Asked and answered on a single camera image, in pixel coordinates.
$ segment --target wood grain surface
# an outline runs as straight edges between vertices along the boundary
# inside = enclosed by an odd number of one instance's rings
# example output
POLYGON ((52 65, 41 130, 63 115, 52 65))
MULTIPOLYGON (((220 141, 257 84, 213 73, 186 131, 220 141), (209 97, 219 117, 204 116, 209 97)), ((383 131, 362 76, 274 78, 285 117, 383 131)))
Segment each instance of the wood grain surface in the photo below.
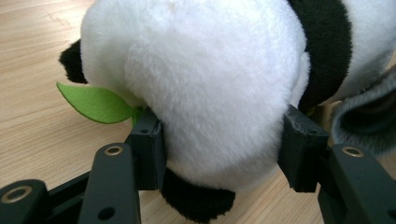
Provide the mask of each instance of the wood grain surface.
MULTIPOLYGON (((0 1, 0 188, 36 178, 52 189, 91 169, 100 147, 123 142, 129 122, 83 118, 56 89, 66 83, 60 53, 79 39, 92 0, 0 1)), ((158 191, 141 191, 143 223, 191 223, 158 191)), ((323 223, 317 194, 289 189, 278 172, 238 194, 232 211, 213 223, 323 223)))

